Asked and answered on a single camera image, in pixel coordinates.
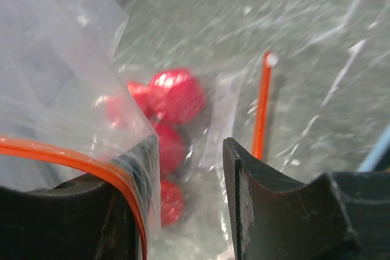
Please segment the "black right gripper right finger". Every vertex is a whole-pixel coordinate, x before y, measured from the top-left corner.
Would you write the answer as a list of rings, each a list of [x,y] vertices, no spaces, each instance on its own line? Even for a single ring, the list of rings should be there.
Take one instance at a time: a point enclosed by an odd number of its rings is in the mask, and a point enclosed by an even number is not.
[[[387,172],[326,172],[305,184],[233,138],[223,165],[236,259],[389,258]]]

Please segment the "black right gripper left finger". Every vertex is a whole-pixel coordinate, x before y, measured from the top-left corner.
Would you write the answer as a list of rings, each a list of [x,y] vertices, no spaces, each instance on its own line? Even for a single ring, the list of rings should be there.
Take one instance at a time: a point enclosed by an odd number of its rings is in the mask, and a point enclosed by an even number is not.
[[[1,153],[81,170],[54,189],[1,188],[2,259],[146,259],[154,135],[99,161],[28,139],[1,138]]]

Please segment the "red apple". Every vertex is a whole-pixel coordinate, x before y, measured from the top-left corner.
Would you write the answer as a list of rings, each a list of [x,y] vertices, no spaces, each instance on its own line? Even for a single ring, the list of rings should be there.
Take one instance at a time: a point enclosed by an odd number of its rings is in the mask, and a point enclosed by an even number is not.
[[[205,90],[187,68],[167,69],[155,74],[150,82],[149,104],[164,121],[186,124],[205,106]]]
[[[186,145],[179,132],[169,124],[154,122],[160,151],[160,175],[167,177],[175,172],[186,157]]]
[[[117,127],[126,128],[135,114],[142,112],[150,119],[154,112],[150,105],[152,90],[140,82],[126,83],[128,94],[108,96],[105,100],[105,113],[108,120]]]
[[[180,221],[184,211],[181,189],[175,183],[161,181],[161,226],[166,227]]]

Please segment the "clear zip top bag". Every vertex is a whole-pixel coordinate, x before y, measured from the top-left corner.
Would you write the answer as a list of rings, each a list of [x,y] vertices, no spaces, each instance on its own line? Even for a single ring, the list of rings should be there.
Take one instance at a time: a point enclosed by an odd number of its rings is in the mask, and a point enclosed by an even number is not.
[[[157,134],[111,68],[111,0],[1,0],[1,258],[146,259]]]

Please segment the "blue plastic basket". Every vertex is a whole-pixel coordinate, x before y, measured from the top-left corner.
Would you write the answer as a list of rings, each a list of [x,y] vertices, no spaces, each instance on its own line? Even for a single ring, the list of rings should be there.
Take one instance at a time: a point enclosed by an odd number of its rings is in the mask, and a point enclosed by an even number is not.
[[[374,148],[357,169],[358,172],[384,172],[389,170],[389,125]]]

